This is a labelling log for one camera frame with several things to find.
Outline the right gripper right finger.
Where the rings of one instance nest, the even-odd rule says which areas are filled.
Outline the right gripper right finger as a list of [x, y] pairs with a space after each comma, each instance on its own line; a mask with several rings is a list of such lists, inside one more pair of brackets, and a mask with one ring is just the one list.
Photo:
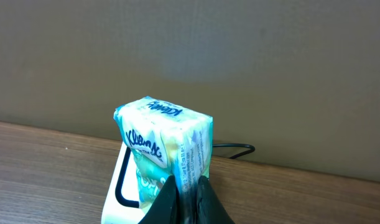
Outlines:
[[234, 224], [204, 175], [197, 184], [197, 224]]

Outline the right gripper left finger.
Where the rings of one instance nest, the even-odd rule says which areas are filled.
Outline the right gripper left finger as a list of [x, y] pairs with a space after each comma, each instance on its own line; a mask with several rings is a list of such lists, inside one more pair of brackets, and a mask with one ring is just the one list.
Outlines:
[[169, 176], [149, 211], [139, 224], [179, 223], [178, 190], [175, 177]]

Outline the teal tissue pack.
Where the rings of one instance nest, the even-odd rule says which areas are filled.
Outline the teal tissue pack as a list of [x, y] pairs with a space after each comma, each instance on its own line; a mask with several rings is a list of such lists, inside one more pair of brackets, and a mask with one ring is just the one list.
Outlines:
[[146, 96], [118, 107], [114, 120], [134, 154], [141, 203], [153, 202], [172, 175], [182, 206], [194, 207], [198, 179], [209, 171], [213, 118]]

